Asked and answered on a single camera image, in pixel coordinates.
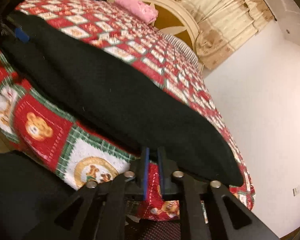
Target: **red and white checkered blanket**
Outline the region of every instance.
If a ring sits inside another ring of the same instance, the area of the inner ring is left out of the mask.
[[[28,0],[17,9],[129,63],[211,122],[231,147],[244,179],[242,187],[230,191],[252,209],[255,192],[249,173],[200,74],[156,28],[114,5],[93,0]],[[34,152],[75,189],[89,179],[113,179],[136,158],[45,99],[18,76],[1,52],[0,128],[17,149]],[[150,164],[148,181],[147,198],[133,207],[134,213],[152,220],[177,217],[178,202],[163,202],[160,197],[156,164]]]

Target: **pink pillow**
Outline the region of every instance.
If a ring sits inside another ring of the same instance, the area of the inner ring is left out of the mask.
[[[114,2],[132,13],[134,16],[137,16],[146,24],[155,21],[158,17],[158,11],[156,9],[139,0],[115,0]]]

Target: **pillow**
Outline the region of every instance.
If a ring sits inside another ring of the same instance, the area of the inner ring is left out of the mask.
[[[182,53],[182,55],[185,56],[185,58],[189,60],[197,68],[197,70],[199,70],[198,67],[199,59],[197,55],[183,40],[171,34],[163,34],[162,37],[164,37],[173,46],[175,46],[176,49],[178,49],[178,51]]]

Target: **wall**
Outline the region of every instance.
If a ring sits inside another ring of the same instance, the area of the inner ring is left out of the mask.
[[[256,190],[253,212],[279,237],[300,226],[300,47],[276,22],[205,78]]]

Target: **floral curtain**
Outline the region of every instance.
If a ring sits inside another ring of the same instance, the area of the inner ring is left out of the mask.
[[[175,0],[191,13],[200,27],[196,53],[214,69],[274,16],[264,0]]]

